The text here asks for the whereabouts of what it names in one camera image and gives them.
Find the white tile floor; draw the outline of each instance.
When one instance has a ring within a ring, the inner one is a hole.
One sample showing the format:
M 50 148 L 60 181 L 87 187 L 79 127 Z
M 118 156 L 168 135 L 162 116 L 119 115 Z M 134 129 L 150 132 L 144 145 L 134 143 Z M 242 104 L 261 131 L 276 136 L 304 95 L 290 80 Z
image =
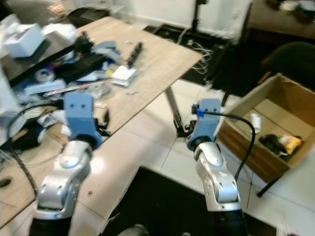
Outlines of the white tile floor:
M 177 81 L 172 86 L 180 112 L 188 118 L 190 104 L 206 97 L 222 99 L 223 92 L 207 90 L 201 86 Z M 230 96 L 227 106 L 240 98 Z M 227 159 L 228 168 L 235 173 L 239 161 L 226 148 L 221 147 Z M 297 168 L 288 172 L 262 198 L 256 192 L 264 186 L 249 168 L 245 168 L 237 182 L 242 206 L 245 212 L 271 225 L 284 222 L 287 228 L 299 234 L 310 236 L 315 231 L 315 149 Z M 106 166 L 103 160 L 118 159 L 116 167 Z M 100 166 L 106 171 L 98 172 Z M 126 124 L 95 153 L 92 174 L 83 184 L 79 203 L 73 220 L 71 235 L 98 235 L 119 198 L 111 193 L 122 193 L 127 187 L 122 180 L 132 178 L 137 165 L 145 165 L 200 193 L 202 184 L 195 172 L 192 152 L 184 140 L 176 139 L 172 114 L 164 94 L 153 101 L 139 115 Z M 113 184 L 104 180 L 112 178 Z M 89 189 L 96 189 L 92 196 Z M 25 209 L 10 224 L 0 231 L 0 236 L 25 236 L 31 221 L 31 207 Z

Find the white box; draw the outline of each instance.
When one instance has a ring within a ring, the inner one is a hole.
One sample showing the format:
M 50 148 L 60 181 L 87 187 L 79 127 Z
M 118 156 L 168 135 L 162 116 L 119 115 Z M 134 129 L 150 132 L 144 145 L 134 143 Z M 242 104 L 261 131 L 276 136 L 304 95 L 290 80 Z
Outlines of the white box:
M 38 24 L 19 25 L 18 30 L 7 38 L 3 47 L 13 58 L 30 57 L 45 40 L 45 35 Z

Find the black cable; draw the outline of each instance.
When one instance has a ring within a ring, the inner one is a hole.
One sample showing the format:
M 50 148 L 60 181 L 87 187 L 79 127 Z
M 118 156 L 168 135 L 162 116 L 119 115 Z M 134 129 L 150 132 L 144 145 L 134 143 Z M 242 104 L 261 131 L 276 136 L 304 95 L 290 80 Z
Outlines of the black cable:
M 221 116 L 221 117 L 229 117 L 229 118 L 233 118 L 233 119 L 238 119 L 244 123 L 246 123 L 251 129 L 252 129 L 252 140 L 251 140 L 251 143 L 250 143 L 250 146 L 249 148 L 247 149 L 247 152 L 240 164 L 240 166 L 238 167 L 237 169 L 237 172 L 235 174 L 235 180 L 238 179 L 238 176 L 240 175 L 240 172 L 243 168 L 243 166 L 245 165 L 249 155 L 250 155 L 250 152 L 252 151 L 252 148 L 254 146 L 254 143 L 255 143 L 255 137 L 256 137 L 256 133 L 255 133 L 255 128 L 254 126 L 252 125 L 252 123 L 250 123 L 248 120 L 244 119 L 243 117 L 239 117 L 239 116 L 236 116 L 236 115 L 229 115 L 229 114 L 224 114 L 224 113 L 217 113 L 217 112 L 209 112 L 207 110 L 205 110 L 205 114 L 209 114 L 209 115 L 214 115 L 214 116 Z
M 11 126 L 13 125 L 13 123 L 26 111 L 36 108 L 36 107 L 44 107 L 44 106 L 55 106 L 55 103 L 47 103 L 47 104 L 37 104 L 31 107 L 27 107 L 25 109 L 23 109 L 22 111 L 20 111 L 12 120 L 10 120 L 8 126 L 7 126 L 7 131 L 6 131 L 6 139 L 7 139 L 7 146 L 9 148 L 9 150 L 12 153 L 12 156 L 14 157 L 14 159 L 16 160 L 16 162 L 19 164 L 19 166 L 21 167 L 22 171 L 24 172 L 24 174 L 26 175 L 28 181 L 30 182 L 34 194 L 35 196 L 37 196 L 38 193 L 38 188 L 36 186 L 36 183 L 32 177 L 32 175 L 30 174 L 30 172 L 28 171 L 28 169 L 26 168 L 26 166 L 24 165 L 23 161 L 19 158 L 18 154 L 16 153 L 16 151 L 13 148 L 13 143 L 12 143 L 12 139 L 10 137 L 10 130 L 11 130 Z

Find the white wall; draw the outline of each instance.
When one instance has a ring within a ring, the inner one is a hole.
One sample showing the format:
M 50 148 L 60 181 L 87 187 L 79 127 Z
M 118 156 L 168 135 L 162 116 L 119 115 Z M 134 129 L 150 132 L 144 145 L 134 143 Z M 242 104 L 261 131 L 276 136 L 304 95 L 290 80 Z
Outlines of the white wall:
M 194 0 L 126 0 L 131 15 L 190 26 Z M 200 9 L 199 28 L 218 34 L 228 31 L 238 37 L 251 0 L 210 0 Z

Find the open cardboard box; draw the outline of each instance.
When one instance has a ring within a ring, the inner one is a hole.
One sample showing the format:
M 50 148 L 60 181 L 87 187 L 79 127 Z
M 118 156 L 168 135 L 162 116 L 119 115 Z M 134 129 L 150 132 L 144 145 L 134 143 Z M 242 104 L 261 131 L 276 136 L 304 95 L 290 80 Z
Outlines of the open cardboard box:
M 256 135 L 246 164 L 265 182 L 299 164 L 315 144 L 315 93 L 281 74 L 269 78 L 226 112 L 247 120 L 251 113 L 261 116 L 261 132 Z M 258 141 L 266 134 L 298 135 L 305 142 L 294 155 L 283 160 Z M 217 134 L 217 139 L 241 160 L 251 137 L 248 125 L 227 118 Z

